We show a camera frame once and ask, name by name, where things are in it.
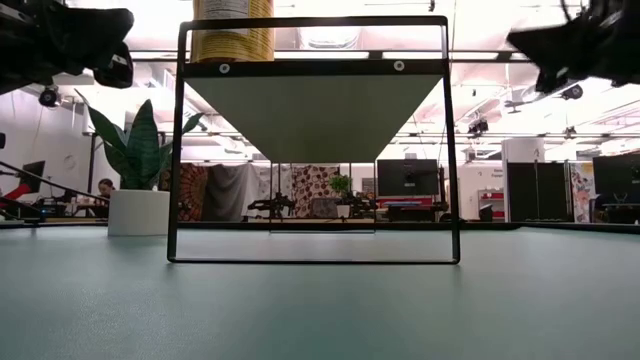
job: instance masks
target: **black metal frame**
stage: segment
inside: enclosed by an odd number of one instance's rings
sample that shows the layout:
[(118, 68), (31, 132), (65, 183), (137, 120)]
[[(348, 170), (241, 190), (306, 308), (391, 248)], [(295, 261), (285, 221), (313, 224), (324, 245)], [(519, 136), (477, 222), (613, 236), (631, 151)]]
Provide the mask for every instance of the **black metal frame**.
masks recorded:
[[(274, 62), (233, 63), (222, 71), (222, 63), (188, 64), (186, 60), (187, 34), (195, 30), (229, 30), (256, 28), (297, 28), (327, 26), (439, 26), (441, 28), (442, 58), (439, 60), (294, 60)], [(394, 70), (401, 61), (404, 70)], [(336, 75), (442, 75), (444, 85), (445, 124), (449, 155), (449, 178), (457, 179), (455, 129), (451, 95), (451, 61), (449, 57), (449, 26), (444, 16), (362, 16), (338, 18), (254, 18), (195, 20), (180, 25), (175, 87), (175, 113), (173, 153), (171, 158), (171, 196), (167, 259), (173, 263), (212, 264), (271, 264), (271, 265), (455, 265), (460, 262), (460, 214), (458, 183), (451, 182), (452, 257), (442, 260), (398, 261), (343, 261), (343, 260), (248, 260), (248, 259), (193, 259), (177, 257), (178, 197), (180, 192), (180, 156), (182, 150), (182, 113), (185, 78), (189, 77), (264, 77), (264, 76), (336, 76)]]

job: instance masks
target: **person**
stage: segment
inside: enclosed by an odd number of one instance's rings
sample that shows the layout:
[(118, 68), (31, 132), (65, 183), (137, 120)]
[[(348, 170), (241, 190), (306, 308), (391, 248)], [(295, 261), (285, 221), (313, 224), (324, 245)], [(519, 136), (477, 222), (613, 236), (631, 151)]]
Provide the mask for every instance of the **person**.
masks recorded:
[[(111, 179), (102, 179), (98, 182), (98, 191), (100, 196), (105, 199), (111, 198), (111, 192), (116, 188), (113, 186)], [(93, 213), (98, 218), (109, 217), (109, 203), (105, 201), (96, 200), (96, 206), (92, 209)]]
[(98, 191), (100, 191), (100, 196), (103, 198), (111, 198), (111, 191), (115, 189), (116, 188), (113, 186), (113, 181), (111, 181), (111, 179), (102, 179), (98, 182)]

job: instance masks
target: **desk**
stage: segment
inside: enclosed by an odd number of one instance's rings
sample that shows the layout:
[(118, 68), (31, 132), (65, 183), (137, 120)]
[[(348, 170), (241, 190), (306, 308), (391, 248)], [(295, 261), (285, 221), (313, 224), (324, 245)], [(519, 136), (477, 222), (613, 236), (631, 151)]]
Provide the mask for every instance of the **desk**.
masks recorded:
[[(459, 266), (349, 267), (172, 265), (165, 237), (0, 231), (1, 359), (640, 359), (637, 235), (466, 231)], [(178, 236), (185, 256), (451, 252), (439, 231)]]
[[(249, 219), (250, 223), (268, 223), (269, 219)], [(289, 224), (322, 224), (322, 223), (342, 223), (342, 219), (273, 219), (272, 223), (289, 223)], [(373, 219), (345, 219), (346, 223), (352, 224), (373, 224)]]
[(634, 224), (640, 221), (640, 204), (637, 203), (611, 203), (602, 205), (613, 224)]

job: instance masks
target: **cylindrical container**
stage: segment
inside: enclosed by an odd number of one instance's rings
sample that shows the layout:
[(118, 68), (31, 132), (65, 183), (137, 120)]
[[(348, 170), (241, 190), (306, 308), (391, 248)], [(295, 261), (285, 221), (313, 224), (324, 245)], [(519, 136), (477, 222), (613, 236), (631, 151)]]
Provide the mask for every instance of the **cylindrical container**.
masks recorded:
[[(194, 0), (194, 19), (273, 17), (273, 0)], [(191, 62), (272, 61), (274, 29), (194, 31)]]

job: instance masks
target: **potted plant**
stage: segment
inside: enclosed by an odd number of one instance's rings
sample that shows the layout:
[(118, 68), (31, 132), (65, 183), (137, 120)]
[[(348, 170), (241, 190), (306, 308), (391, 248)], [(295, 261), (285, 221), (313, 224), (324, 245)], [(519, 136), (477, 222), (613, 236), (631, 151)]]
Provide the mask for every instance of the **potted plant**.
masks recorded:
[[(109, 235), (166, 235), (169, 193), (154, 189), (171, 162), (172, 143), (160, 146), (151, 101), (142, 104), (131, 130), (125, 134), (80, 96), (87, 104), (96, 133), (102, 138), (107, 161), (122, 180), (122, 189), (111, 193)], [(190, 117), (182, 134), (193, 130), (202, 115)]]
[(351, 178), (347, 175), (336, 175), (329, 179), (329, 186), (333, 191), (340, 194), (340, 200), (336, 202), (338, 207), (338, 217), (348, 218), (351, 211), (351, 205), (347, 198), (349, 196), (349, 189), (351, 188)]

